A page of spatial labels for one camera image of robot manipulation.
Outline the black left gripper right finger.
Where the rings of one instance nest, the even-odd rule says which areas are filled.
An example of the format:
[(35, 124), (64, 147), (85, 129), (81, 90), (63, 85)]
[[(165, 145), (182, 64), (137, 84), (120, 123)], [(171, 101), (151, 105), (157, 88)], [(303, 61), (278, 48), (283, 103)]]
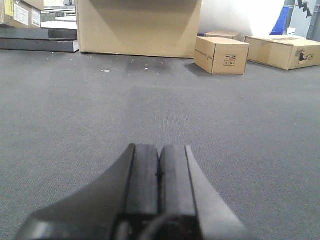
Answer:
[(147, 225), (142, 239), (250, 239), (250, 231), (211, 186), (190, 146), (165, 146), (160, 173), (160, 215)]

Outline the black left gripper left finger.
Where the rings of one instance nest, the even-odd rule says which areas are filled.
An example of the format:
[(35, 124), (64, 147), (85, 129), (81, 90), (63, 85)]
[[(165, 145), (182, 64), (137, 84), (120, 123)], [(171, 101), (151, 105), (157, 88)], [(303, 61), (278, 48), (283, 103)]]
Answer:
[(153, 219), (158, 201), (157, 148), (131, 143), (89, 185), (31, 213), (15, 239), (111, 240), (120, 223)]

